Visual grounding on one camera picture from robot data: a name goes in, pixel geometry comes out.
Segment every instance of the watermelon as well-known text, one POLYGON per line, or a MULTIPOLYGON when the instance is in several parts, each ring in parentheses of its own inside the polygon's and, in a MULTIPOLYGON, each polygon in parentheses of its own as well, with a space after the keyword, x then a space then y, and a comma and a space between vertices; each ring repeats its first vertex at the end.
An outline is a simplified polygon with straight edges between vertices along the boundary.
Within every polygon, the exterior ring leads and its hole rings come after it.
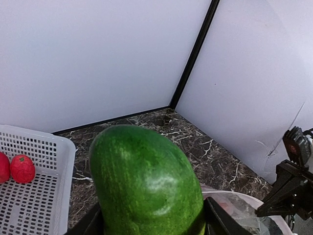
POLYGON ((105 235, 203 235, 203 197, 184 153, 145 128, 117 125, 89 150, 105 235))

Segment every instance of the black corner trim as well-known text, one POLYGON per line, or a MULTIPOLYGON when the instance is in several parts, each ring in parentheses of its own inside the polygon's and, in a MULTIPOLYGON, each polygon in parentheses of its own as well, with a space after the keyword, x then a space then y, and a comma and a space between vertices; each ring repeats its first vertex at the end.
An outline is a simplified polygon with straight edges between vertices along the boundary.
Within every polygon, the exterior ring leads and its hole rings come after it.
POLYGON ((157 108, 157 109, 151 109, 151 110, 147 110, 147 111, 143 111, 143 112, 139 112, 139 113, 135 113, 135 114, 129 114, 129 115, 125 115, 125 116, 121 116, 121 117, 117 117, 117 118, 115 117, 115 118, 111 118, 111 119, 104 120, 104 121, 94 122, 94 123, 83 125, 83 126, 78 126, 78 127, 69 128, 69 129, 62 130, 62 131, 53 132, 52 134, 57 136, 57 135, 60 135, 60 134, 63 134, 63 133, 69 132, 69 131, 76 131, 76 130, 79 130, 79 129, 83 129, 83 128, 87 128, 87 127, 91 127, 91 126, 95 126, 95 125, 104 124, 104 123, 107 123, 107 122, 110 122, 110 121, 117 121, 117 120, 121 120, 121 119, 124 119, 124 118, 130 118, 130 117, 133 117, 133 116, 137 116, 137 115, 141 115, 141 114, 147 114, 147 113, 160 111, 160 110, 168 109, 168 108, 169 108, 169 106, 165 106, 165 107, 161 107, 161 108, 157 108))
POLYGON ((195 62, 197 60, 197 57, 199 55, 199 52, 201 50, 201 47, 204 43, 205 37, 207 35, 207 32, 209 30, 209 27, 212 23, 214 14, 216 12, 216 9, 219 5, 220 0, 212 0, 210 7, 206 13, 206 16, 204 18, 203 24, 201 26, 200 32, 198 34, 198 37, 196 39, 196 42, 194 44, 194 47, 192 48, 192 51, 190 53, 188 62, 186 64, 186 67, 181 75, 180 81, 176 87, 176 90, 174 92, 174 95, 172 97, 171 103, 170 103, 170 108, 175 109, 178 101, 181 97, 181 94, 186 86, 187 80, 191 74, 192 68, 195 65, 195 62))

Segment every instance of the white plastic basket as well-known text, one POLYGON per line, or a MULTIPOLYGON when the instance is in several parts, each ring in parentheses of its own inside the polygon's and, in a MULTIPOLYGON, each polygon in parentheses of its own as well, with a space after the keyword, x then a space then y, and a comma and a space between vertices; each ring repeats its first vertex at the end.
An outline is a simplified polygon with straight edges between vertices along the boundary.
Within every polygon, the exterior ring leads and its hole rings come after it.
POLYGON ((12 178, 0 184, 0 234, 66 233, 74 143, 44 132, 0 125, 0 152, 10 161, 25 154, 36 169, 29 184, 18 184, 12 178))

